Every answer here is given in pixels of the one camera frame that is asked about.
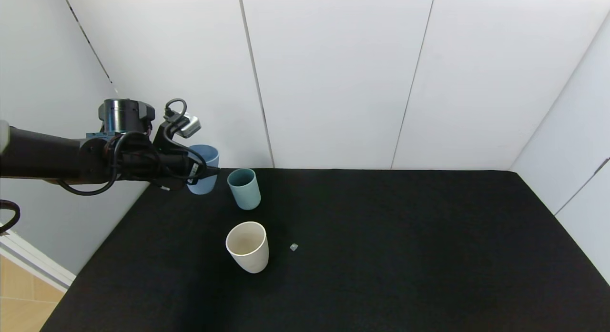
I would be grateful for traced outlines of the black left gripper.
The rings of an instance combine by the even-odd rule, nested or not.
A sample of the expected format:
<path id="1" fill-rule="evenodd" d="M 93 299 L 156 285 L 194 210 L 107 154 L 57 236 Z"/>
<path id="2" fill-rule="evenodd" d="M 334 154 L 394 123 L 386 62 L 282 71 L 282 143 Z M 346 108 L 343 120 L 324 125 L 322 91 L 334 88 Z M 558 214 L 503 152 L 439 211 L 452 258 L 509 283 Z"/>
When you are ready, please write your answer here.
<path id="1" fill-rule="evenodd" d="M 204 167 L 200 159 L 193 158 L 188 152 L 161 154 L 160 159 L 159 183 L 162 186 L 184 186 L 190 181 L 197 183 L 220 172 L 218 167 Z"/>

